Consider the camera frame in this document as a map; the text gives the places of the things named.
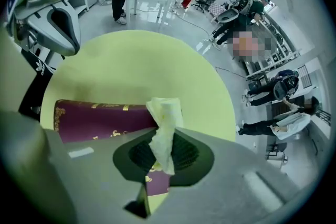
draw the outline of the tissue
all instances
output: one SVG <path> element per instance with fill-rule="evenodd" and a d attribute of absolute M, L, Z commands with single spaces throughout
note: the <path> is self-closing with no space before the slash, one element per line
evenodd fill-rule
<path fill-rule="evenodd" d="M 166 174 L 174 175 L 174 163 L 171 156 L 173 137 L 176 127 L 183 127 L 181 103 L 179 98 L 152 98 L 146 103 L 148 111 L 159 126 L 149 146 Z"/>

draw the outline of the office chair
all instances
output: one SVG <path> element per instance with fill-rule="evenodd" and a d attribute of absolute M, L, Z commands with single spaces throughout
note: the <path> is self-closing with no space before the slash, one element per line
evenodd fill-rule
<path fill-rule="evenodd" d="M 205 6 L 209 6 L 209 4 L 206 1 L 204 1 L 204 0 L 196 0 L 196 2 L 197 2 L 197 4 L 191 4 L 191 5 L 192 6 L 196 6 L 197 7 L 196 10 L 198 10 L 198 8 L 200 8 L 201 11 L 204 13 L 203 8 Z"/>

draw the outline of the table leg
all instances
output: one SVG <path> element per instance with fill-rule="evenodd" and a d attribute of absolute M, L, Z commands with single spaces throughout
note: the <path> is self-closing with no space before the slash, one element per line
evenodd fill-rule
<path fill-rule="evenodd" d="M 161 27 L 162 25 L 164 24 L 164 21 L 166 19 L 166 16 L 167 16 L 167 12 L 168 12 L 168 9 L 170 7 L 170 3 L 171 3 L 172 0 L 167 0 L 166 3 L 165 3 L 165 6 L 164 6 L 164 12 L 163 12 L 163 16 L 162 16 L 162 19 L 161 19 L 161 23 L 159 25 L 159 32 L 161 30 Z"/>
<path fill-rule="evenodd" d="M 134 0 L 134 15 L 136 15 L 138 0 Z"/>
<path fill-rule="evenodd" d="M 130 28 L 131 14 L 130 14 L 130 0 L 126 0 L 126 22 L 127 28 Z"/>
<path fill-rule="evenodd" d="M 158 13 L 158 18 L 160 18 L 162 7 L 163 7 L 163 4 L 160 3 L 160 8 L 159 8 L 159 13 Z"/>

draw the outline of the round table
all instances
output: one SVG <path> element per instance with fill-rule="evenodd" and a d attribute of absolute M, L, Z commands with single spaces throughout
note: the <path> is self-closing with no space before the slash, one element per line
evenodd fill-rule
<path fill-rule="evenodd" d="M 152 97 L 178 97 L 186 129 L 235 140 L 233 105 L 210 63 L 178 39 L 143 30 L 99 36 L 66 58 L 45 91 L 40 123 L 53 129 L 59 99 L 145 104 Z M 152 196 L 151 210 L 163 198 Z"/>

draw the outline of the white robot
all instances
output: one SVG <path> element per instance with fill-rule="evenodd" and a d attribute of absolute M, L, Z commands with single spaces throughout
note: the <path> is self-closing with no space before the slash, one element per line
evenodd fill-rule
<path fill-rule="evenodd" d="M 248 14 L 253 1 L 260 0 L 237 0 L 229 9 L 224 11 L 218 16 L 218 21 L 220 23 L 227 23 L 236 19 L 239 14 Z"/>
<path fill-rule="evenodd" d="M 7 29 L 25 50 L 39 43 L 62 56 L 80 48 L 78 15 L 66 0 L 8 0 Z"/>

